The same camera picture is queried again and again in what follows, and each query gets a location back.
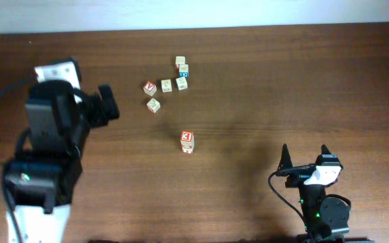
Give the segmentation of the red edged block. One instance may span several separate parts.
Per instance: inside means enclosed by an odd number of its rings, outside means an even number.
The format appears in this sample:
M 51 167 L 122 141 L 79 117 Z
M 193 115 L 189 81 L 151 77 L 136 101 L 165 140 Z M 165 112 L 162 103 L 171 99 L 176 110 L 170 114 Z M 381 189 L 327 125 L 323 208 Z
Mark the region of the red edged block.
M 180 136 L 180 143 L 182 146 L 193 146 L 195 144 L 194 133 L 183 130 Z

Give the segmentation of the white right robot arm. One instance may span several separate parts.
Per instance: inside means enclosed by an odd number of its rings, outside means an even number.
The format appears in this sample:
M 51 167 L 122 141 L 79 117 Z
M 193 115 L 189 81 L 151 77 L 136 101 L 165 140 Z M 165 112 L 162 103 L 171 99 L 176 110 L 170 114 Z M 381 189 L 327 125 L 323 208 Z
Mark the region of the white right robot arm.
M 286 188 L 299 190 L 301 210 L 296 210 L 305 226 L 305 235 L 297 237 L 299 242 L 345 242 L 349 232 L 351 202 L 337 195 L 327 194 L 326 188 L 338 181 L 343 170 L 339 158 L 326 145 L 314 163 L 294 166 L 286 144 L 282 154 L 277 177 L 285 177 Z

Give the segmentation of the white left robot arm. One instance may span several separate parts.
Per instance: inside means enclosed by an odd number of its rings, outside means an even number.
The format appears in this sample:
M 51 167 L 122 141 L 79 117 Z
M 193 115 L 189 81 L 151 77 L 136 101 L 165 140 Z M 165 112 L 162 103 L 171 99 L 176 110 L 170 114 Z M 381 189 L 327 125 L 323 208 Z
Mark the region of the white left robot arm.
M 109 85 L 86 94 L 69 82 L 41 82 L 25 104 L 29 127 L 1 173 L 10 242 L 61 242 L 89 132 L 118 119 Z

